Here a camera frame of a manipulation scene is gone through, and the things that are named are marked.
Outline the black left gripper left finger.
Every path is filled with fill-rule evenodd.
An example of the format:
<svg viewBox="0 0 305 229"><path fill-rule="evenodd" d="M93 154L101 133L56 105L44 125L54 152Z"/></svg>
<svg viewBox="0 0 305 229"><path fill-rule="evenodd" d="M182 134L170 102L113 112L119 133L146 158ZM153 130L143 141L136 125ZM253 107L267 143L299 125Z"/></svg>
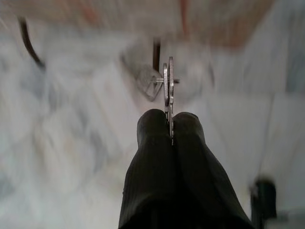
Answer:
<svg viewBox="0 0 305 229"><path fill-rule="evenodd" d="M163 111L151 109L140 117L137 142L124 181L119 228L172 229L176 166Z"/></svg>

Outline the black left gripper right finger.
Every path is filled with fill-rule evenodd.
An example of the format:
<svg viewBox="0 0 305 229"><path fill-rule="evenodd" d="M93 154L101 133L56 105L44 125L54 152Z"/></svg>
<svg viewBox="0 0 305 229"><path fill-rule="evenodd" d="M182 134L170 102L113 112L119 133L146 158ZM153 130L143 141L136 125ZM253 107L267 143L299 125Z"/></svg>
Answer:
<svg viewBox="0 0 305 229"><path fill-rule="evenodd" d="M205 142L199 118L188 112L174 117L174 144L192 229L251 229L231 181Z"/></svg>

